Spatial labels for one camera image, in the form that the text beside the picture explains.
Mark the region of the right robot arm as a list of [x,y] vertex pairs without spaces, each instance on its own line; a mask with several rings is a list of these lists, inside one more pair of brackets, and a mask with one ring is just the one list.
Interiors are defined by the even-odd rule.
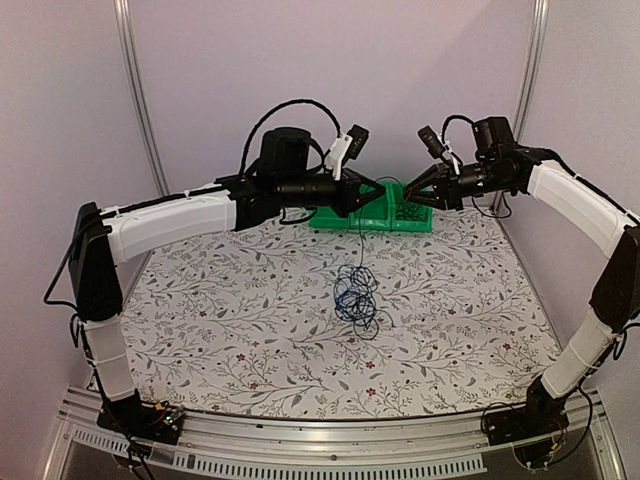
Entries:
[[460,210],[489,193],[522,194],[551,209],[596,248],[605,264],[584,320],[559,356],[529,385],[525,403],[489,412],[482,426],[494,442],[565,428],[565,404],[587,376],[619,359],[639,316],[639,218],[572,170],[546,147],[520,144],[503,116],[469,120],[473,162],[464,163],[444,131],[417,135],[434,165],[404,189],[406,200],[437,210]]

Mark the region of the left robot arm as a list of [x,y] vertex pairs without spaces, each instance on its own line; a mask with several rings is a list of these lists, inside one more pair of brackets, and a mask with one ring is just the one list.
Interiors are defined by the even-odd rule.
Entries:
[[243,156],[238,173],[203,187],[124,207],[80,207],[59,266],[70,276],[72,335],[81,340],[103,408],[128,434],[148,426],[150,408],[134,386],[121,330],[123,294],[116,268],[160,247],[210,233],[240,232],[278,219],[290,209],[319,208],[346,218],[382,197],[377,182],[347,168],[369,138],[365,128],[338,129],[323,150],[307,130],[278,127],[262,137],[259,156]]

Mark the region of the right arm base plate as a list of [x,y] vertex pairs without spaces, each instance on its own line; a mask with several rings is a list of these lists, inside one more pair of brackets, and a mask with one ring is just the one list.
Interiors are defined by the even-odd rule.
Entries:
[[569,426],[564,402],[533,407],[494,402],[481,415],[480,428],[491,446],[551,434]]

